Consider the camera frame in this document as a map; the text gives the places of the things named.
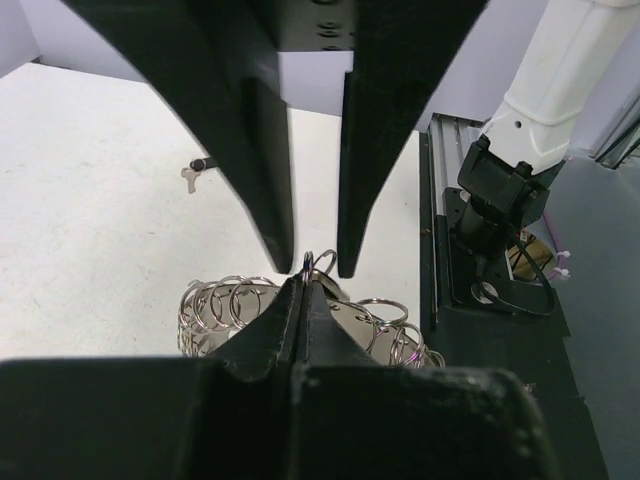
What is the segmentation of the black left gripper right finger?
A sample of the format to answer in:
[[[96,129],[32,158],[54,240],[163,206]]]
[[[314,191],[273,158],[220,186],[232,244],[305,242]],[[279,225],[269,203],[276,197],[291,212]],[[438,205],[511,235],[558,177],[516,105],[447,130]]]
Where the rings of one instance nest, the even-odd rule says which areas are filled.
[[[291,376],[291,479],[554,479],[542,415],[501,370],[385,367],[314,343]]]

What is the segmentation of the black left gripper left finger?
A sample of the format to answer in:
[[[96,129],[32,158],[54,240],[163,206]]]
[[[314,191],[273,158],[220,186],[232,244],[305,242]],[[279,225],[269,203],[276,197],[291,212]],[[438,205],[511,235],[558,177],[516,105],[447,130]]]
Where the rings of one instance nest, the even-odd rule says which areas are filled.
[[[305,286],[200,358],[1,365],[5,479],[294,479],[292,368]]]

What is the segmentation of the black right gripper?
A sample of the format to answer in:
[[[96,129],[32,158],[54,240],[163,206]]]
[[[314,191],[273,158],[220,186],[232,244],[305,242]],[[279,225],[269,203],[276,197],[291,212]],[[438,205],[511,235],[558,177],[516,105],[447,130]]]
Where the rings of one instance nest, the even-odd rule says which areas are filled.
[[[278,51],[349,51],[337,266],[351,278],[370,213],[404,145],[487,7],[484,1],[284,0],[276,48],[247,1],[70,1],[213,157],[275,271],[295,251],[287,104]]]

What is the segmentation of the metal key ring disc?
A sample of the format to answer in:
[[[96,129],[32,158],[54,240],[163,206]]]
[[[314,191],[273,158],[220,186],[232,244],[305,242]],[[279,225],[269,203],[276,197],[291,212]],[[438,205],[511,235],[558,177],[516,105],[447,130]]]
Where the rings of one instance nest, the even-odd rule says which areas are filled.
[[[389,367],[443,368],[444,356],[430,348],[409,321],[403,303],[384,297],[353,300],[331,276],[337,253],[307,252],[293,290],[259,275],[193,280],[177,309],[177,346],[184,357],[206,357],[277,306],[296,327],[299,350],[314,343],[333,360],[340,349]]]

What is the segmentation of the silver key with black tag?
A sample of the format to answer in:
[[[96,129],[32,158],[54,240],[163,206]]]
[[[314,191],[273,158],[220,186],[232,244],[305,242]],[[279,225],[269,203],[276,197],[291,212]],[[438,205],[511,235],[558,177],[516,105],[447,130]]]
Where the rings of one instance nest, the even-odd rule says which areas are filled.
[[[196,180],[205,171],[218,167],[218,162],[212,157],[205,157],[192,160],[189,165],[181,169],[181,177],[187,183],[187,192],[194,194],[196,191]]]

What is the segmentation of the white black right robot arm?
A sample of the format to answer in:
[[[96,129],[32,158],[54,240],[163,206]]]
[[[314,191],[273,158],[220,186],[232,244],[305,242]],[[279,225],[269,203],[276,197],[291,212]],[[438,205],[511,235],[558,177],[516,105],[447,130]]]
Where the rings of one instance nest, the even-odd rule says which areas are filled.
[[[373,205],[410,132],[486,10],[483,1],[73,1],[71,10],[166,102],[244,204],[279,273],[295,221],[284,52],[351,51],[345,74],[338,271],[354,275]],[[460,184],[487,256],[536,220],[585,103],[639,19],[635,1],[551,1]]]

